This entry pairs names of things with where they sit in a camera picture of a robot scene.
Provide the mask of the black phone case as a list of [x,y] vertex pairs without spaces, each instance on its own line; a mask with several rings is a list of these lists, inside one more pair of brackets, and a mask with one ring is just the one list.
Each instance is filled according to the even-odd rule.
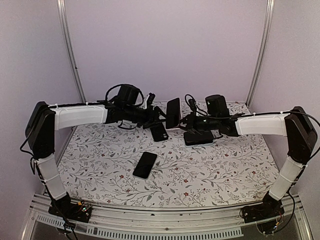
[[159,123],[150,128],[152,138],[155,142],[162,142],[168,140],[169,136],[162,123]]

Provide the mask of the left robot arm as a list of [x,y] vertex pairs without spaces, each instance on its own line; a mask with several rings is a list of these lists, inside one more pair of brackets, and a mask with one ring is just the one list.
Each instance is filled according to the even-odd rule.
[[161,124],[166,114],[153,106],[155,94],[144,96],[134,85],[115,85],[117,95],[86,103],[49,105],[39,101],[25,129],[24,144],[29,146],[31,167],[37,170],[55,209],[63,216],[74,213],[74,205],[65,199],[68,193],[61,180],[55,159],[55,133],[61,129],[87,124],[112,124],[128,121],[138,128],[148,129]]

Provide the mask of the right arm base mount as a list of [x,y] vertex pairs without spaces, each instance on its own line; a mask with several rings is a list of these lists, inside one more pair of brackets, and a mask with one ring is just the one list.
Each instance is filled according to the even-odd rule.
[[242,207],[239,216],[244,219],[245,223],[251,223],[278,217],[284,213],[282,202],[277,204],[259,203]]

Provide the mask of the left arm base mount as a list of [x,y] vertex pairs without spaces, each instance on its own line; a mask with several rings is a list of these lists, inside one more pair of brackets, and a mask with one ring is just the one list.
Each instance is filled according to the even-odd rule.
[[83,201],[73,203],[70,200],[52,201],[48,213],[67,220],[88,223],[92,215],[92,205]]

